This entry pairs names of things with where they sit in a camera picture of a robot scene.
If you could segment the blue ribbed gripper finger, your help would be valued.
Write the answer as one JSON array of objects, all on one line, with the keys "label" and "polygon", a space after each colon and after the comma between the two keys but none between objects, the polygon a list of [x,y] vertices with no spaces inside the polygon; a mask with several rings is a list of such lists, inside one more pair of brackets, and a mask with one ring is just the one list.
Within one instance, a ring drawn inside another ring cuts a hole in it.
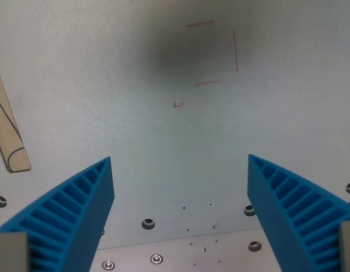
[{"label": "blue ribbed gripper finger", "polygon": [[350,204],[270,161],[248,156],[247,196],[282,271],[340,271]]},{"label": "blue ribbed gripper finger", "polygon": [[0,233],[27,234],[30,271],[89,271],[114,198],[106,157],[20,210]]}]

